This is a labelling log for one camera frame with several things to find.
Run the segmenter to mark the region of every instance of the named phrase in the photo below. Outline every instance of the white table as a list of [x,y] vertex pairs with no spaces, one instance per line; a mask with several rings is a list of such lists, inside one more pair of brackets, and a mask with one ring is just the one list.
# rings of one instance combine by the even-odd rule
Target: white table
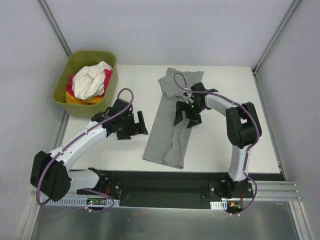
[[[262,136],[252,150],[248,171],[279,173],[250,67],[118,65],[118,84],[114,99],[122,88],[130,88],[134,93],[135,117],[137,118],[137,111],[143,111],[145,125],[150,133],[162,97],[158,79],[166,75],[168,67],[180,71],[204,71],[202,82],[207,89],[218,89],[221,94],[238,102],[254,103],[262,128]],[[130,94],[123,93],[121,97],[129,100]],[[202,124],[192,129],[184,158],[184,168],[181,170],[142,159],[149,136],[137,135],[131,140],[118,141],[115,134],[90,149],[74,164],[73,169],[84,170],[94,167],[99,170],[114,171],[227,172],[232,146],[227,137],[226,119],[214,110],[203,111],[201,117]],[[63,142],[73,138],[89,121],[88,118],[71,116]]]

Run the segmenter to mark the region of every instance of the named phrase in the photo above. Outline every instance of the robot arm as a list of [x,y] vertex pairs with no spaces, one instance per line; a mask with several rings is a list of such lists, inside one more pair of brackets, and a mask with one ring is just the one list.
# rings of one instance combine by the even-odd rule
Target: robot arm
[[38,187],[40,177],[53,159],[48,168],[40,191],[53,201],[58,201],[67,193],[88,188],[97,192],[105,192],[106,176],[95,168],[83,171],[70,171],[75,162],[97,142],[107,138],[112,133],[117,134],[117,139],[131,139],[131,136],[148,135],[142,111],[138,111],[138,123],[135,123],[132,108],[128,108],[117,117],[106,121],[111,116],[118,114],[129,105],[129,102],[118,98],[112,107],[105,112],[94,115],[89,124],[73,139],[49,153],[40,151],[34,157],[30,183]]
[[[186,102],[178,101],[176,103],[174,125],[183,120],[182,111],[185,111],[186,118],[190,120],[188,128],[202,123],[200,112],[205,109],[214,109],[226,117],[227,136],[232,144],[231,164],[227,172],[226,181],[217,187],[215,192],[221,197],[231,198],[234,191],[243,188],[248,183],[244,170],[246,171],[248,168],[252,150],[250,145],[257,138],[256,129],[243,109],[233,102],[220,97],[216,89],[206,90],[202,82],[199,82],[193,85],[191,90],[215,94],[193,93],[188,95]],[[255,106],[251,102],[244,103],[242,106],[254,119],[258,127],[259,136],[261,136],[262,130]]]

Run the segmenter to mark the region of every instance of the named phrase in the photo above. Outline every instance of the cable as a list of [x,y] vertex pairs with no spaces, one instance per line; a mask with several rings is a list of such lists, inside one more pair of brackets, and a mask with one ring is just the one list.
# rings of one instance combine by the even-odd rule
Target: cable
[[[132,105],[132,103],[133,103],[133,101],[134,101],[134,93],[133,93],[129,88],[123,88],[123,89],[121,89],[120,92],[118,93],[117,99],[119,98],[120,94],[121,94],[123,91],[125,91],[125,90],[129,91],[130,94],[131,94],[131,100],[130,100],[129,104],[128,104],[124,109],[122,109],[121,111],[119,111],[118,113],[116,113],[115,115],[112,115],[112,116],[108,117],[107,119],[105,119],[105,120],[97,123],[96,125],[90,127],[90,128],[87,130],[87,133],[91,132],[93,129],[95,129],[95,128],[98,127],[98,126],[100,126],[100,125],[102,125],[102,124],[104,124],[104,123],[106,123],[106,122],[108,122],[108,121],[110,121],[110,120],[112,120],[112,119],[115,119],[116,117],[118,117],[119,115],[123,114],[125,111],[127,111],[127,110],[131,107],[131,105]],[[85,136],[85,135],[86,135],[86,133],[83,132],[83,133],[81,133],[79,136],[75,137],[75,138],[74,138],[72,141],[70,141],[65,147],[62,148],[62,152],[58,152],[58,153],[50,160],[50,162],[45,166],[45,168],[44,168],[44,170],[42,171],[42,174],[41,174],[41,176],[40,176],[40,178],[39,178],[39,182],[38,182],[38,185],[37,185],[37,188],[36,188],[36,193],[35,193],[35,199],[36,199],[36,203],[37,203],[38,205],[44,206],[45,204],[47,204],[47,203],[50,201],[50,198],[48,198],[45,202],[41,202],[41,201],[40,201],[40,188],[41,188],[42,182],[43,182],[43,180],[44,180],[44,178],[45,178],[45,175],[46,175],[48,169],[50,168],[50,166],[54,163],[54,161],[55,161],[59,156],[62,155],[63,152],[65,152],[70,146],[72,146],[76,141],[78,141],[79,139],[81,139],[81,138],[82,138],[83,136]]]
[[112,205],[111,205],[111,206],[105,207],[104,209],[101,209],[101,210],[90,209],[90,210],[89,210],[90,213],[91,213],[91,212],[93,212],[93,213],[106,212],[106,211],[110,210],[110,209],[115,205],[115,200],[114,200],[112,197],[110,197],[109,195],[107,195],[107,194],[104,194],[104,193],[101,193],[101,192],[92,190],[92,189],[90,189],[90,188],[84,188],[83,190],[88,191],[88,192],[91,192],[91,193],[93,193],[93,194],[103,195],[103,196],[105,196],[106,198],[109,198],[109,199],[112,201]]
[[83,206],[81,206],[81,207],[77,207],[76,209],[74,209],[74,210],[72,210],[72,211],[70,211],[70,212],[67,212],[66,214],[64,214],[64,215],[61,215],[61,216],[58,216],[58,217],[56,217],[56,218],[51,218],[51,219],[47,219],[47,218],[40,218],[42,221],[56,221],[56,220],[59,220],[59,219],[62,219],[62,218],[64,218],[64,217],[66,217],[66,216],[68,216],[68,215],[71,215],[71,214],[73,214],[74,212],[76,212],[76,211],[78,211],[78,210],[81,210],[81,209],[85,209],[85,210],[87,210],[87,209],[89,209],[88,211],[89,211],[89,213],[101,213],[101,212],[106,212],[106,211],[108,211],[108,210],[110,210],[114,205],[115,205],[115,200],[112,198],[112,197],[110,197],[109,195],[107,195],[107,194],[104,194],[104,193],[101,193],[101,192],[98,192],[98,191],[94,191],[94,190],[91,190],[91,189],[89,189],[89,188],[84,188],[83,190],[86,190],[86,191],[88,191],[88,192],[91,192],[91,193],[94,193],[94,194],[98,194],[98,195],[103,195],[104,197],[106,197],[106,198],[109,198],[111,201],[112,201],[112,205],[111,206],[108,206],[108,207],[105,207],[104,209],[101,209],[101,210],[94,210],[94,209],[89,209],[87,206],[86,207],[83,207]]
[[[109,191],[110,191],[110,188],[109,188],[108,186],[106,186],[104,189],[105,189],[105,194],[108,194]],[[100,202],[101,202],[102,200],[105,200],[106,198],[107,198],[106,196],[102,196],[102,197],[100,198]]]
[[[182,78],[183,78],[183,81],[184,81],[184,85],[185,85],[185,88],[183,88],[182,86],[180,86],[177,82],[177,79],[176,79],[176,76],[177,75],[181,75]],[[189,92],[189,93],[193,93],[193,94],[209,94],[209,95],[213,95],[213,96],[216,96],[218,98],[222,98],[223,100],[226,100],[228,103],[231,103],[233,105],[236,105],[238,107],[240,107],[244,112],[245,114],[247,114],[247,116],[249,117],[249,119],[251,120],[254,128],[255,128],[255,132],[256,132],[256,138],[255,138],[255,141],[254,143],[252,143],[246,150],[245,152],[245,158],[244,158],[244,164],[243,164],[243,173],[244,175],[250,180],[253,182],[254,186],[255,186],[255,189],[254,189],[254,195],[253,195],[253,198],[252,200],[249,202],[249,204],[241,211],[243,212],[244,210],[246,210],[253,202],[254,200],[256,199],[256,196],[257,196],[257,192],[258,192],[258,186],[257,186],[257,183],[251,178],[249,177],[248,173],[247,173],[247,164],[248,164],[248,158],[249,158],[249,151],[250,149],[257,144],[258,140],[259,140],[259,137],[260,137],[260,133],[259,133],[259,128],[258,128],[258,125],[256,123],[256,121],[254,120],[254,118],[251,116],[251,114],[247,111],[247,109],[242,106],[242,104],[238,103],[238,102],[235,102],[235,101],[232,101],[230,100],[229,98],[223,96],[223,95],[220,95],[218,93],[215,93],[215,92],[208,92],[208,91],[193,91],[193,90],[189,90],[187,89],[187,81],[186,81],[186,78],[185,76],[180,73],[180,72],[176,72],[174,75],[173,75],[173,80],[175,82],[175,84],[178,86],[178,88],[180,88],[181,90],[185,91],[185,92]]]
[[241,205],[243,205],[243,200],[244,200],[244,197],[245,197],[244,193],[243,193],[243,192],[241,192],[241,197],[240,197],[240,201],[238,201],[238,202],[235,202],[235,204],[241,203]]

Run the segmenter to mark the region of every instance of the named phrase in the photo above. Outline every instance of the laundry basket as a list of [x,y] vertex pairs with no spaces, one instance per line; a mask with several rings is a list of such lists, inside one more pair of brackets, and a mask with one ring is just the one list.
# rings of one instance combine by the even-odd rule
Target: laundry basket
[[[113,70],[105,94],[99,103],[92,105],[66,103],[66,87],[70,77],[85,66],[93,66],[101,61],[109,64]],[[111,52],[106,51],[77,51],[73,53],[66,63],[63,72],[53,91],[53,101],[62,106],[71,116],[91,118],[98,112],[103,112],[112,105],[118,82],[117,59]]]

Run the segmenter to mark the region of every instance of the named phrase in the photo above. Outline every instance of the white wall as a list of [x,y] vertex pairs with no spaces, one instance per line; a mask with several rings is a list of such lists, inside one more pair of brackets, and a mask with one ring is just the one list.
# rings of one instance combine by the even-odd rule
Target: white wall
[[316,239],[320,207],[320,1],[298,7],[258,72],[280,158],[299,182]]
[[292,0],[47,0],[71,50],[121,64],[257,64]]
[[63,111],[51,96],[67,57],[35,0],[2,1],[0,32],[0,239],[13,240],[33,157],[57,133]]

